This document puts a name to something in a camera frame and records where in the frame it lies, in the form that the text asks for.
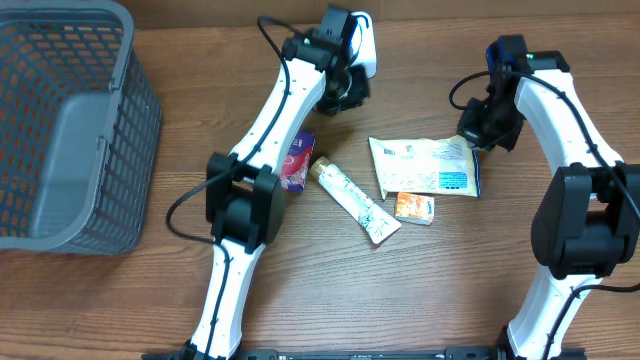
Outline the yellow white snack bag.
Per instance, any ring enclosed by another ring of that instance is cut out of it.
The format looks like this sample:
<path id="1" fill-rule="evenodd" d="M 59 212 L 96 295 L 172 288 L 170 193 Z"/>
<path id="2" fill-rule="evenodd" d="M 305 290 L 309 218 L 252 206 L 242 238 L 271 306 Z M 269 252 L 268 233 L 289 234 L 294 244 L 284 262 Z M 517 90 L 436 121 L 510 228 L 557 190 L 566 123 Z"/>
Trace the yellow white snack bag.
<path id="1" fill-rule="evenodd" d="M 477 154 L 460 136 L 430 140 L 368 139 L 382 197 L 390 193 L 479 197 Z"/>

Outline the red purple pad pack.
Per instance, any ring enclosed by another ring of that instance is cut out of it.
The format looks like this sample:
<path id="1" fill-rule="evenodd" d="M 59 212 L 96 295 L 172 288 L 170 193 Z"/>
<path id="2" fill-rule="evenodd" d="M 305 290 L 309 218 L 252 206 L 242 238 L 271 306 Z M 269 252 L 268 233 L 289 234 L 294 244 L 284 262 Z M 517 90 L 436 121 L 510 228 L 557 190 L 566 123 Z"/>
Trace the red purple pad pack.
<path id="1" fill-rule="evenodd" d="M 304 191 L 314 146 L 315 135 L 312 132 L 299 132 L 293 139 L 280 174 L 285 191 Z"/>

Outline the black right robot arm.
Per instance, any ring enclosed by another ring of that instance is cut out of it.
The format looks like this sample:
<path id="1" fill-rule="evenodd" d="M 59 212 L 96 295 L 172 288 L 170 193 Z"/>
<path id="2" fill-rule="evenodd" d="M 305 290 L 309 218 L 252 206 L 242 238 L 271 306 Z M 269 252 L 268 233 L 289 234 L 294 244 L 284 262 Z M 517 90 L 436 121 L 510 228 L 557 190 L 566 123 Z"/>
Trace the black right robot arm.
<path id="1" fill-rule="evenodd" d="M 457 133 L 474 150 L 512 150 L 530 124 L 552 180 L 531 224 L 538 267 L 518 314 L 496 345 L 448 348 L 447 357 L 583 359 L 562 346 L 590 292 L 632 293 L 603 284 L 634 255 L 639 237 L 639 168 L 599 134 L 557 50 L 531 52 L 521 35 L 501 35 L 486 50 L 483 100 L 462 106 Z"/>

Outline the white Pantene tube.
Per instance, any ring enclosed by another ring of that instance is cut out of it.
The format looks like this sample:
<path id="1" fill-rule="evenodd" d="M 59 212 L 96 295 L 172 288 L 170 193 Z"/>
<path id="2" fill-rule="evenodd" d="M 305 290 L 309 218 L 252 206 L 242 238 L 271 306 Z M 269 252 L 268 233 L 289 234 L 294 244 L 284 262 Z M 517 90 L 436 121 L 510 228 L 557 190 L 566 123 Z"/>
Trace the white Pantene tube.
<path id="1" fill-rule="evenodd" d="M 400 229 L 398 220 L 377 205 L 328 158 L 319 157 L 310 171 L 319 185 L 363 228 L 373 244 L 379 245 Z"/>

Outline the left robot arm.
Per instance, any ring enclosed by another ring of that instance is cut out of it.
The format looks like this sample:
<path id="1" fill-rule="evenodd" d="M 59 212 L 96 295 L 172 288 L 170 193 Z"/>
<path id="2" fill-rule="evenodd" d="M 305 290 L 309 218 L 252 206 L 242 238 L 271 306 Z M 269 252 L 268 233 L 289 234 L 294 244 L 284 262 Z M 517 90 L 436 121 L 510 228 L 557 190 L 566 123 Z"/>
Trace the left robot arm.
<path id="1" fill-rule="evenodd" d="M 200 322 L 184 359 L 231 359 L 242 341 L 242 317 L 259 257 L 275 239 L 285 212 L 280 174 L 310 112 L 359 107 L 376 72 L 372 19 L 331 5 L 320 25 L 294 30 L 275 49 L 279 74 L 255 122 L 229 154 L 213 154 L 206 180 L 212 275 Z"/>

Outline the orange tissue pack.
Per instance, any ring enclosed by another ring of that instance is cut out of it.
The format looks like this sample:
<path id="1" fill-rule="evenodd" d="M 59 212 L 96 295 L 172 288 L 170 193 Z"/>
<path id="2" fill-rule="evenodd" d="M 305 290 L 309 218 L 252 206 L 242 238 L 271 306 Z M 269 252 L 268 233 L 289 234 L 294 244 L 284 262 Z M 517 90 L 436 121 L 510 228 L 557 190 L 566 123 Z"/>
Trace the orange tissue pack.
<path id="1" fill-rule="evenodd" d="M 435 218 L 433 197 L 400 192 L 397 194 L 394 217 L 399 221 L 431 225 Z"/>

